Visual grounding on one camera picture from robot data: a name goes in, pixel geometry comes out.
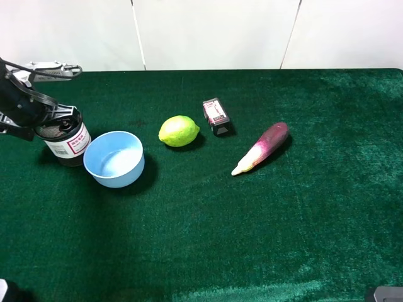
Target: bowl rim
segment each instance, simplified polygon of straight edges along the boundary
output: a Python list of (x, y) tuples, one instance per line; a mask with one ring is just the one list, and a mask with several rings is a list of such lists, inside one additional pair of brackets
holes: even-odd
[[(132, 167), (128, 172), (126, 172), (126, 173), (123, 173), (123, 174), (120, 174), (120, 175), (117, 175), (117, 176), (101, 176), (101, 175), (97, 175), (97, 174), (95, 174), (94, 172), (91, 172), (91, 171), (87, 168), (87, 165), (86, 165), (86, 153), (87, 153), (87, 150), (88, 150), (89, 147), (93, 144), (93, 142), (97, 141), (97, 139), (99, 139), (99, 138), (101, 138), (101, 137), (103, 137), (103, 136), (106, 136), (106, 135), (114, 134), (114, 133), (125, 133), (125, 134), (129, 134), (130, 136), (134, 137), (134, 139), (137, 140), (137, 141), (140, 143), (140, 147), (141, 147), (141, 156), (139, 157), (139, 160), (136, 162), (136, 164), (133, 165), (133, 167)], [(115, 178), (117, 178), (117, 177), (121, 177), (121, 176), (124, 176), (124, 175), (126, 175), (126, 174), (132, 172), (132, 171), (138, 166), (138, 164), (140, 163), (140, 161), (142, 160), (143, 157), (144, 157), (144, 147), (143, 147), (143, 144), (142, 144), (141, 140), (140, 140), (138, 137), (136, 137), (133, 133), (130, 133), (130, 132), (127, 132), (127, 131), (120, 131), (120, 130), (117, 130), (117, 131), (109, 131), (109, 132), (106, 132), (106, 133), (104, 133), (104, 134), (98, 136), (97, 138), (95, 138), (91, 143), (89, 143), (89, 145), (87, 146), (86, 150), (84, 151), (84, 158), (82, 159), (82, 162), (83, 162), (83, 164), (84, 164), (84, 168), (86, 168), (87, 172), (90, 173), (92, 176), (97, 177), (97, 178), (100, 178), (100, 179), (115, 179)]]

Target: green tablecloth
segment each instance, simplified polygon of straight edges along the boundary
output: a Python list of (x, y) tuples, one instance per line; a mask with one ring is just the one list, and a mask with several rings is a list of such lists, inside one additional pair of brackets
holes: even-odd
[[(108, 189), (37, 138), (0, 138), (0, 277), (37, 301), (349, 301), (403, 285), (399, 70), (86, 72), (37, 88), (93, 138), (136, 134), (146, 160)], [(236, 135), (210, 131), (214, 97)], [(177, 150), (157, 137), (174, 115), (201, 128)], [(232, 177), (278, 121), (292, 138)]]

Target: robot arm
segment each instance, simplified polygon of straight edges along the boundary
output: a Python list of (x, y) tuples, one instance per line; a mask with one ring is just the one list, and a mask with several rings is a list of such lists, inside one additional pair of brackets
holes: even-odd
[(88, 145), (82, 115), (35, 90), (33, 82), (66, 81), (79, 76), (78, 65), (30, 62), (19, 66), (0, 58), (0, 134), (32, 141), (40, 137), (65, 165), (79, 165)]
[(30, 62), (26, 67), (12, 64), (17, 68), (8, 70), (6, 65), (11, 64), (0, 58), (1, 134), (33, 140), (38, 127), (62, 125), (63, 120), (74, 123), (74, 107), (58, 105), (54, 98), (36, 92), (32, 82), (66, 81), (81, 73), (80, 67), (60, 62)]

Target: cable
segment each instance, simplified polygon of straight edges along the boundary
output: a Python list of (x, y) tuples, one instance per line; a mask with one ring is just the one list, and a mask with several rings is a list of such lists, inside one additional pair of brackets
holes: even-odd
[(57, 106), (57, 101), (50, 97), (47, 96), (46, 94), (40, 93), (38, 91), (34, 91), (31, 89), (26, 88), (22, 83), (19, 82), (15, 77), (10, 78), (10, 81), (22, 92), (26, 93), (27, 95), (33, 97), (36, 99), (38, 102), (48, 105), (48, 106)]
[(78, 66), (78, 65), (74, 65), (74, 68), (78, 68), (79, 71), (76, 74), (74, 74), (72, 76), (69, 76), (69, 75), (54, 75), (54, 74), (48, 74), (47, 72), (40, 72), (40, 71), (37, 71), (37, 70), (33, 70), (33, 69), (29, 69), (27, 67), (20, 66), (18, 64), (14, 64), (14, 63), (5, 61), (2, 58), (0, 58), (0, 62), (2, 62), (3, 64), (6, 64), (8, 66), (12, 66), (14, 68), (18, 68), (18, 69), (21, 69), (21, 70), (31, 72), (32, 74), (37, 74), (38, 76), (54, 77), (54, 78), (57, 78), (57, 79), (74, 79), (75, 77), (78, 77), (82, 73), (82, 68), (81, 68), (81, 66)]

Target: white radish tip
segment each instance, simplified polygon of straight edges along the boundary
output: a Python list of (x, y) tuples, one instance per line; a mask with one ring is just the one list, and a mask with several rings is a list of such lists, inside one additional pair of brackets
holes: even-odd
[(235, 175), (238, 175), (240, 173), (242, 173), (242, 170), (241, 170), (241, 168), (239, 166), (237, 166), (234, 170), (232, 170), (231, 175), (235, 176)]

